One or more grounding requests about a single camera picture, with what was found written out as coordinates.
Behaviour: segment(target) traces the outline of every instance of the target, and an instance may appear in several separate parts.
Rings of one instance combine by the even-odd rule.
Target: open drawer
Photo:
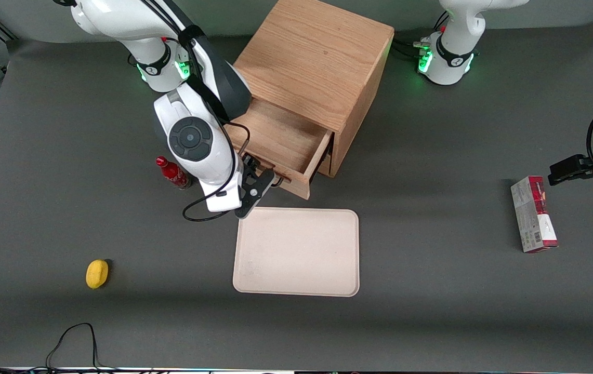
[[[284,178],[283,189],[309,199],[310,182],[329,151],[332,132],[258,99],[253,99],[248,113],[234,122],[251,131],[246,152]],[[225,129],[239,149],[246,139],[245,130],[234,126]]]

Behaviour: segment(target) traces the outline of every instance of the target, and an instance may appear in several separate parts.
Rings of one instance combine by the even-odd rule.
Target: red bottle
[[[182,190],[186,190],[191,185],[191,180],[186,172],[175,164],[170,163],[165,157],[160,156],[155,160],[155,163],[160,166],[163,171],[163,175],[176,187]]]

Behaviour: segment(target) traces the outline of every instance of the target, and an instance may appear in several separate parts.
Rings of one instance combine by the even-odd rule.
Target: gray table
[[[234,59],[246,41],[216,45]],[[274,190],[261,202],[358,213],[350,299],[234,290],[237,221],[180,217],[199,191],[172,189],[154,165],[157,95],[121,45],[11,49],[0,365],[38,365],[66,327],[91,322],[116,366],[593,372],[593,181],[548,189],[561,247],[538,255],[520,251],[509,194],[584,151],[593,25],[488,31],[455,87],[391,57],[339,177],[315,178],[310,201]],[[96,258],[114,270],[90,291]],[[89,361],[85,329],[55,355]]]

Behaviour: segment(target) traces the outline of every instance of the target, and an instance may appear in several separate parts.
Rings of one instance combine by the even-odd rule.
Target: cardboard box
[[[527,177],[511,187],[522,250],[538,253],[558,246],[555,230],[546,210],[543,177]]]

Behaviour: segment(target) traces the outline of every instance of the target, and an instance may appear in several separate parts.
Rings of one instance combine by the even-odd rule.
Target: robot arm
[[[254,168],[246,170],[254,165],[252,160],[242,163],[234,151],[222,124],[246,113],[252,95],[201,29],[172,0],[54,2],[70,6],[84,31],[123,43],[149,87],[167,92],[154,103],[166,146],[199,179],[208,210],[236,210],[244,218],[274,174],[269,171],[257,177]],[[253,178],[252,182],[261,183],[251,198],[246,188]]]
[[[419,64],[419,72],[438,85],[453,85],[469,71],[472,51],[486,31],[481,12],[509,9],[529,0],[439,0],[451,15],[446,31],[435,31],[422,38],[418,47],[427,51]]]

